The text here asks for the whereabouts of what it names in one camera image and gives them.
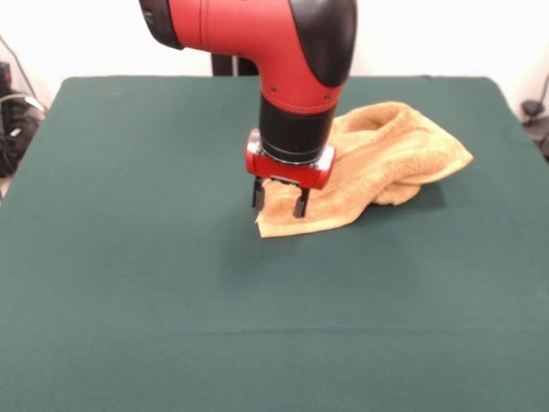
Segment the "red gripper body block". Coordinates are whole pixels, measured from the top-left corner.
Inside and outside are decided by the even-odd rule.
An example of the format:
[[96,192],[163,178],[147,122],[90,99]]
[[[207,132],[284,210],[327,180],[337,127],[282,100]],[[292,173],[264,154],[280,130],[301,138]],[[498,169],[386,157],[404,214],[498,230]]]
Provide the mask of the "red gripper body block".
[[258,128],[251,130],[244,151],[244,162],[249,174],[262,179],[278,180],[306,189],[320,190],[328,182],[335,164],[335,148],[327,145],[321,156],[312,163],[290,164],[280,162],[264,150]]

